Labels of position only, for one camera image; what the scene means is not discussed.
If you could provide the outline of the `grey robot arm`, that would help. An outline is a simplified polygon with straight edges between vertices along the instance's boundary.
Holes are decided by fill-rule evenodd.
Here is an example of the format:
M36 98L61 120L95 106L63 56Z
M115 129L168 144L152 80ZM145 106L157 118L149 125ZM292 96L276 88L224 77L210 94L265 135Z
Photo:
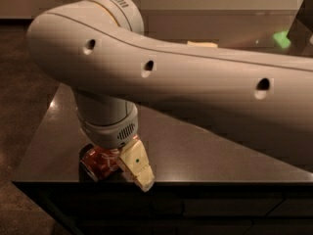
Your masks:
M283 161L312 168L313 60L176 44L144 36L131 0L82 0L39 15L28 48L71 87L81 126L144 191L153 170L138 104Z

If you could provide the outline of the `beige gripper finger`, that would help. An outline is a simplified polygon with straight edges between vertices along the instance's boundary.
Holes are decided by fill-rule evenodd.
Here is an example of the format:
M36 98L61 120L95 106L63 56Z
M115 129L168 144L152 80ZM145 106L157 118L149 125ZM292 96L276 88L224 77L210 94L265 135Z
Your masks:
M154 185L155 176L146 149L139 138L133 138L121 149L117 164L142 191L148 192Z

